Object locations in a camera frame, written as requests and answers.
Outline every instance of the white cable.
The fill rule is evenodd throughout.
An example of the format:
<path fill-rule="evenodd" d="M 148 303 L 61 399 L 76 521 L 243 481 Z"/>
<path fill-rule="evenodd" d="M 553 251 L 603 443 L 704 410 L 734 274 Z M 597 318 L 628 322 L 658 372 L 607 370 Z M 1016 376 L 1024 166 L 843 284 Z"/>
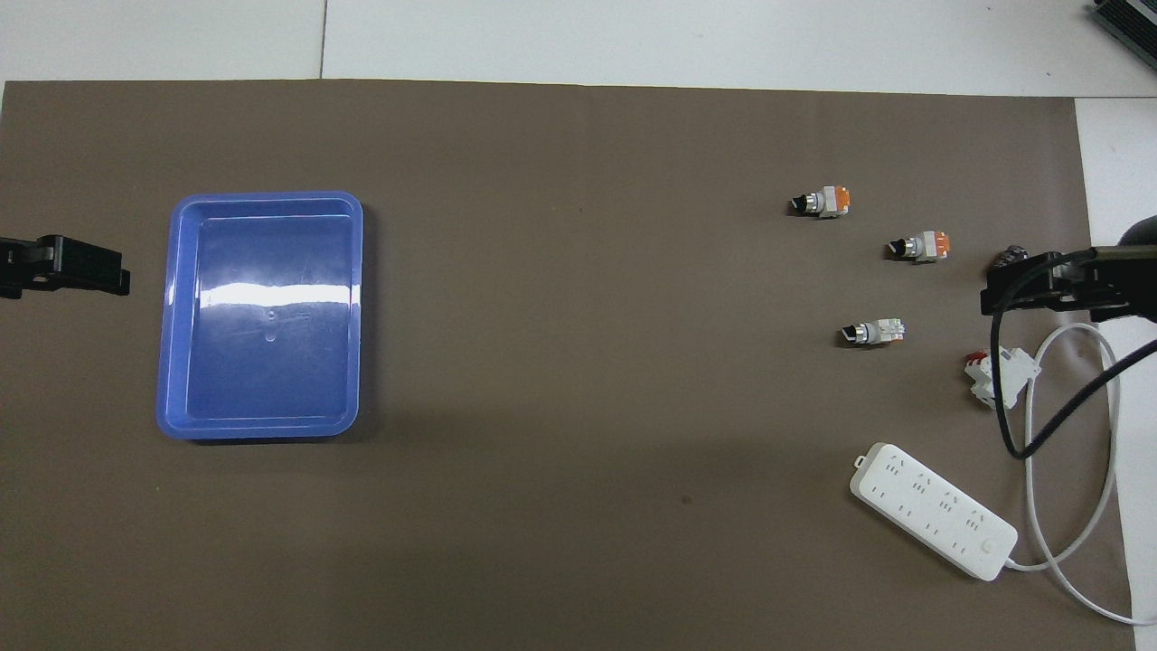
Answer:
<path fill-rule="evenodd" d="M 1048 347 L 1052 346 L 1053 341 L 1056 340 L 1056 338 L 1061 336 L 1062 334 L 1069 331 L 1078 331 L 1078 330 L 1090 333 L 1100 343 L 1100 347 L 1105 352 L 1105 356 L 1108 358 L 1110 365 L 1117 364 L 1117 356 L 1113 354 L 1113 349 L 1108 346 L 1108 342 L 1105 340 L 1105 336 L 1101 335 L 1099 331 L 1093 328 L 1092 325 L 1089 325 L 1088 323 L 1070 323 L 1068 325 L 1062 325 L 1062 327 L 1057 328 L 1056 331 L 1053 331 L 1053 333 L 1048 335 L 1048 338 L 1046 338 L 1045 341 L 1040 345 L 1040 349 L 1037 350 L 1037 357 L 1036 357 L 1037 365 L 1038 367 L 1040 365 L 1040 362 L 1045 357 L 1045 353 L 1048 352 Z M 1106 387 L 1110 394 L 1108 469 L 1105 472 L 1105 484 L 1104 488 L 1101 489 L 1100 500 L 1097 502 L 1097 508 L 1093 510 L 1093 515 L 1089 519 L 1089 524 L 1085 525 L 1081 534 L 1076 539 L 1074 539 L 1071 543 L 1069 543 L 1069 546 L 1064 549 L 1064 552 L 1062 552 L 1056 556 L 1053 555 L 1052 550 L 1048 548 L 1048 541 L 1045 540 L 1045 534 L 1040 528 L 1040 519 L 1037 516 L 1037 496 L 1036 491 L 1033 490 L 1032 458 L 1030 457 L 1029 459 L 1025 459 L 1024 478 L 1025 478 L 1025 498 L 1029 506 L 1029 524 L 1032 525 L 1032 534 L 1034 541 L 1037 542 L 1037 546 L 1040 548 L 1040 552 L 1045 555 L 1045 563 L 1038 565 L 1020 565 L 1018 563 L 1015 563 L 1011 558 L 1009 558 L 1005 562 L 1005 567 L 1020 571 L 1034 571 L 1042 568 L 1048 568 L 1056 576 L 1057 580 L 1061 582 L 1061 585 L 1064 587 L 1064 590 L 1067 590 L 1069 594 L 1071 594 L 1077 601 L 1085 605 L 1091 611 L 1100 615 L 1104 615 L 1111 620 L 1121 622 L 1123 624 L 1145 627 L 1145 626 L 1157 624 L 1157 620 L 1135 620 L 1133 617 L 1119 615 L 1117 613 L 1101 608 L 1100 606 L 1089 600 L 1089 598 L 1086 598 L 1084 594 L 1081 594 L 1081 591 L 1078 591 L 1064 576 L 1064 572 L 1061 571 L 1061 565 L 1060 565 L 1060 562 L 1063 558 L 1068 557 L 1068 555 L 1070 555 L 1073 552 L 1075 552 L 1076 548 L 1079 547 L 1081 543 L 1084 542 L 1085 539 L 1089 537 L 1089 534 L 1092 532 L 1093 527 L 1097 525 L 1097 521 L 1100 520 L 1101 515 L 1105 512 L 1105 505 L 1107 504 L 1108 496 L 1113 490 L 1113 484 L 1115 482 L 1115 468 L 1117 468 L 1117 426 L 1118 426 L 1118 415 L 1120 413 L 1120 406 L 1121 406 L 1121 392 L 1120 387 L 1117 385 L 1117 383 L 1119 382 L 1120 378 L 1114 378 L 1113 382 L 1110 383 L 1110 385 Z M 1025 394 L 1025 401 L 1024 401 L 1025 402 L 1024 438 L 1026 444 L 1032 441 L 1033 436 L 1032 409 L 1033 409 L 1034 389 L 1036 389 L 1036 379 L 1029 380 L 1029 389 Z"/>

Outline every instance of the blue plastic tray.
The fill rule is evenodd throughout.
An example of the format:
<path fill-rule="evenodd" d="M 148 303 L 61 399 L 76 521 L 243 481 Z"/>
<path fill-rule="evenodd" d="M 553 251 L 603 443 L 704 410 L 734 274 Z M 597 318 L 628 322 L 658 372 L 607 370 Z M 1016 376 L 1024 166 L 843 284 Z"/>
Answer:
<path fill-rule="evenodd" d="M 178 439 L 332 437 L 358 416 L 362 208 L 197 194 L 172 212 L 156 420 Z"/>

